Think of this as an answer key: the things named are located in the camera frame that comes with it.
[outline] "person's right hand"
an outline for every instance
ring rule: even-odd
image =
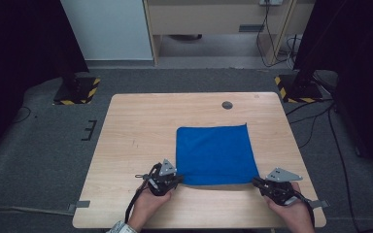
[[[301,192],[298,183],[291,183],[293,189]],[[275,204],[269,197],[264,196],[269,209],[274,211],[286,223],[288,229],[293,233],[311,233],[315,232],[313,223],[311,222],[308,209],[301,200],[294,201],[289,206],[280,206]]]

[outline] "white wall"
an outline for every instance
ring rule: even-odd
[[[61,0],[85,60],[153,60],[142,0]]]

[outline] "carpeted floor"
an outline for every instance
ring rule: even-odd
[[[30,88],[25,93],[24,108],[19,110],[14,124],[0,142],[0,207],[67,212],[68,205],[79,200],[111,97],[116,93],[278,92],[274,78],[290,73],[290,70],[278,69],[91,70],[91,75],[101,79],[94,98],[90,104],[71,106],[52,104],[61,79]],[[288,121],[311,117],[293,123],[291,128],[299,146],[308,142],[300,149],[301,154],[319,197],[331,204],[324,209],[327,225],[317,232],[356,232],[328,114],[325,112],[315,120],[312,117],[330,104],[331,101],[327,101],[303,107],[290,114]],[[287,113],[300,105],[283,103]],[[330,117],[345,160],[357,226],[360,230],[373,228],[373,162],[356,156],[354,142],[341,116],[330,111]],[[97,120],[92,138],[82,141],[87,137],[85,129],[91,126],[90,120]],[[101,229],[75,229],[72,218],[0,212],[0,232],[103,232]]]

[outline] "blue towel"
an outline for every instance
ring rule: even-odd
[[[250,183],[258,176],[247,124],[180,127],[176,158],[188,185]]]

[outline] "yellow and black hazard tape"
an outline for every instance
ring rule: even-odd
[[[92,100],[93,96],[95,95],[96,89],[98,88],[99,82],[101,79],[94,79],[93,84],[90,87],[90,90],[87,94],[86,99],[81,100],[73,100],[73,99],[62,99],[58,101],[54,101],[54,105],[75,105],[75,104],[88,104]]]
[[[281,98],[284,103],[312,103],[322,101],[321,98],[289,98],[280,77],[275,77],[275,84],[280,90]]]

